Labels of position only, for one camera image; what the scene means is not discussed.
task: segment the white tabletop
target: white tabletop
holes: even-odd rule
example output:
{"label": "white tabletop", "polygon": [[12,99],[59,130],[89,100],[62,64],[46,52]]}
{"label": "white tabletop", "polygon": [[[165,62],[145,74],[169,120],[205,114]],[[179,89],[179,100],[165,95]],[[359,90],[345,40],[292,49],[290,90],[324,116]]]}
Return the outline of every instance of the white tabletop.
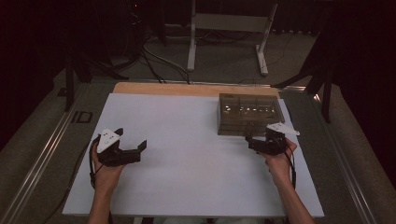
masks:
{"label": "white tabletop", "polygon": [[[124,129],[121,149],[144,140],[142,161],[128,164],[112,198],[114,215],[133,217],[283,217],[285,211],[261,156],[244,137],[220,136],[219,97],[109,95],[92,139],[104,128]],[[288,110],[279,100],[286,124]],[[287,137],[298,144],[295,135]],[[297,192],[313,217],[323,211],[304,160],[295,153]],[[92,205],[88,154],[64,206],[65,215],[88,215]]]}

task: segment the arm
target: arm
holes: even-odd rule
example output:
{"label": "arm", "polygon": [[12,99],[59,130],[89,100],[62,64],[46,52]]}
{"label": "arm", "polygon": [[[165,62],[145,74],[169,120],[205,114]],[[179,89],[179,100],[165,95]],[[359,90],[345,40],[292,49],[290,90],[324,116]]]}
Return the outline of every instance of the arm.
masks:
{"label": "arm", "polygon": [[[289,157],[297,148],[297,145],[286,139],[290,149],[287,149]],[[270,156],[262,154],[265,158],[265,163],[270,168],[276,188],[279,192],[280,199],[285,205],[286,213],[291,224],[298,223],[315,223],[308,210],[306,210],[303,202],[295,191],[290,181],[290,162],[284,154]]]}
{"label": "arm", "polygon": [[99,162],[96,153],[97,144],[93,146],[92,160],[95,168],[95,193],[88,223],[107,224],[111,196],[119,183],[120,174],[125,167],[107,167]]}

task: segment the human hand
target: human hand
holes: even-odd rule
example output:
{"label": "human hand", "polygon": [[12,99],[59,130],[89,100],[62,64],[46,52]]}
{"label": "human hand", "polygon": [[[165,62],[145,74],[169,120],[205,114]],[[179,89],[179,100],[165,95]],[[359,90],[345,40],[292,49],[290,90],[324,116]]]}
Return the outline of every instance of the human hand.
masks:
{"label": "human hand", "polygon": [[112,193],[119,183],[122,169],[125,165],[108,167],[99,162],[96,152],[98,143],[92,148],[92,161],[95,170],[95,192]]}
{"label": "human hand", "polygon": [[[286,148],[286,153],[289,158],[293,151],[297,148],[297,145],[286,138],[286,143],[288,147]],[[277,154],[275,156],[260,153],[265,158],[265,163],[268,165],[271,175],[273,177],[274,183],[277,187],[284,184],[291,184],[290,181],[290,161],[285,154]]]}

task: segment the white metal stand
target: white metal stand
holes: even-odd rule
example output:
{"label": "white metal stand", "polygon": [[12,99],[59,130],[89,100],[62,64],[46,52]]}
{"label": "white metal stand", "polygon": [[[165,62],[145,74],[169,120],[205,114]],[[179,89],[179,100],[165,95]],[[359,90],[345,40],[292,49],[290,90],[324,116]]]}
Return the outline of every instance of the white metal stand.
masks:
{"label": "white metal stand", "polygon": [[260,45],[256,46],[257,58],[262,75],[268,75],[267,64],[264,58],[264,48],[274,20],[277,3],[274,3],[268,17],[235,16],[220,14],[196,13],[195,0],[192,0],[191,9],[191,42],[187,70],[193,71],[195,64],[195,29],[232,30],[246,32],[262,32]]}

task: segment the forearm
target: forearm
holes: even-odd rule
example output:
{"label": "forearm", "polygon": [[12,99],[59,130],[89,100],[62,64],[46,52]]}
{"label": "forearm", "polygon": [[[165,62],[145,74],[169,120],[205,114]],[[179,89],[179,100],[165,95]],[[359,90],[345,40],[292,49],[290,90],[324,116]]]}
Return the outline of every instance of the forearm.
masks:
{"label": "forearm", "polygon": [[89,224],[107,224],[112,192],[96,191],[88,219]]}
{"label": "forearm", "polygon": [[291,224],[315,223],[291,183],[276,186]]}

